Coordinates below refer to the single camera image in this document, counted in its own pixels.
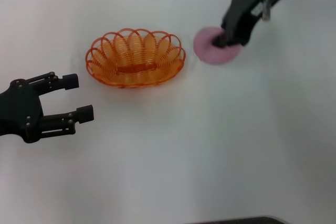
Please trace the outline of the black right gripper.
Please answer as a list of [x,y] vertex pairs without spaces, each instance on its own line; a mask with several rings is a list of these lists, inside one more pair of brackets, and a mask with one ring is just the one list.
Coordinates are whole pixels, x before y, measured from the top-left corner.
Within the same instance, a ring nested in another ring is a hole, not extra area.
[[272,8],[279,0],[232,0],[223,17],[224,30],[212,40],[212,45],[225,48],[233,45],[246,45],[254,26],[262,19],[264,4]]

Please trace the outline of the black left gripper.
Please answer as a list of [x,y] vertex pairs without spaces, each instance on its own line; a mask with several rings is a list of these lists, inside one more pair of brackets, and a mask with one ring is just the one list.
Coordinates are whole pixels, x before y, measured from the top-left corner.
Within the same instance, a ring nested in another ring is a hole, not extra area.
[[83,106],[69,113],[43,116],[37,93],[78,87],[79,80],[75,73],[60,78],[54,72],[49,72],[28,80],[12,81],[9,88],[1,93],[1,136],[14,134],[20,136],[25,143],[35,143],[40,138],[75,134],[76,123],[94,120],[93,106]]

